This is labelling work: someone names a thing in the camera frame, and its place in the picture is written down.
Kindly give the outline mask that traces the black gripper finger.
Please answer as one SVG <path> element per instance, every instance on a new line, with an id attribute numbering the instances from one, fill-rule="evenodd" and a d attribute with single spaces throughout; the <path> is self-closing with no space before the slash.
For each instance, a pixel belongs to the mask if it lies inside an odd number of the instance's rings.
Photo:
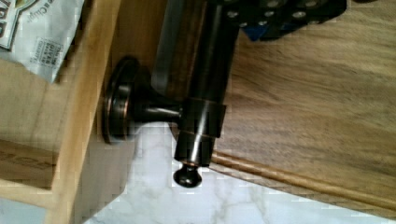
<path id="1" fill-rule="evenodd" d="M 273 41 L 342 15 L 347 0 L 214 0 L 250 41 Z"/>

